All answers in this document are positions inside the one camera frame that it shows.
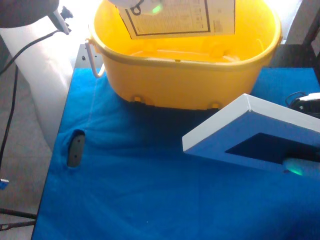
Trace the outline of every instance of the tiled floor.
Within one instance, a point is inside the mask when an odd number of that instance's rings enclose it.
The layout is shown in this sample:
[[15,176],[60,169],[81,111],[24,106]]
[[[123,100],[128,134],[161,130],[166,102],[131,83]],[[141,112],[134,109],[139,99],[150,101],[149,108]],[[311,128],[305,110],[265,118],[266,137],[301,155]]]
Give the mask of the tiled floor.
[[[0,77],[0,142],[12,103],[15,65]],[[41,199],[51,150],[44,140],[27,81],[19,74],[16,104],[4,151],[1,178],[10,184],[0,190],[0,208],[36,214]],[[0,214],[0,224],[27,219]],[[1,240],[29,240],[33,227],[0,232]]]

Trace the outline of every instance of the blue tablecloth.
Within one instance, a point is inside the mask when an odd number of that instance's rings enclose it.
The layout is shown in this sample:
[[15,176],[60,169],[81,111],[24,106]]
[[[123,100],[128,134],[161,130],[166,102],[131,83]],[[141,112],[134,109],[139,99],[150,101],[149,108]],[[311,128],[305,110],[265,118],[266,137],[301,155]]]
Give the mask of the blue tablecloth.
[[[297,91],[320,92],[312,69],[265,68],[252,94],[284,105]],[[76,69],[33,239],[320,239],[320,182],[183,153],[182,136],[212,114],[128,103]]]

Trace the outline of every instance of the white plastic handle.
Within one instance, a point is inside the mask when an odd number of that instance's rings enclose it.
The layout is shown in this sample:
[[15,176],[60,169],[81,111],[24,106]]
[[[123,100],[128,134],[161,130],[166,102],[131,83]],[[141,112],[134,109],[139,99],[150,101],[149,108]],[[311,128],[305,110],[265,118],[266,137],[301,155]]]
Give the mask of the white plastic handle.
[[105,70],[106,70],[105,69],[105,65],[102,64],[99,73],[97,73],[96,64],[95,64],[95,61],[94,61],[94,57],[92,56],[89,40],[85,40],[85,47],[86,47],[86,52],[88,53],[88,57],[89,57],[89,61],[90,61],[91,69],[92,69],[92,73],[96,78],[99,79],[105,73]]

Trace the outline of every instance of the yellow plastic tub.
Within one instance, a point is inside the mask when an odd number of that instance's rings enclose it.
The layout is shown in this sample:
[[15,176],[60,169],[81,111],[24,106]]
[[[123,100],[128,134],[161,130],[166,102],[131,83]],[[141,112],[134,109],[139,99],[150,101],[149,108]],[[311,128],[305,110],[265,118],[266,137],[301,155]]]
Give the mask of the yellow plastic tub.
[[104,0],[89,43],[102,54],[111,87],[127,101],[223,108],[251,92],[281,40],[280,20],[263,0],[236,0],[235,9],[234,35],[132,40],[117,8]]

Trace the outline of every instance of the green led light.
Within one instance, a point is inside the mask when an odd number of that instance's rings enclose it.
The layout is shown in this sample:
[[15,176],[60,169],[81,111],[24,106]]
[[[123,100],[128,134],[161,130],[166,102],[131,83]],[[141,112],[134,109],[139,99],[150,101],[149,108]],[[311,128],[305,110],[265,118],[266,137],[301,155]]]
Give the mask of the green led light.
[[153,10],[152,10],[152,13],[153,14],[156,14],[157,12],[160,12],[162,10],[162,5],[158,5],[156,6]]
[[289,169],[289,171],[294,174],[298,174],[298,175],[302,176],[302,171],[299,169]]

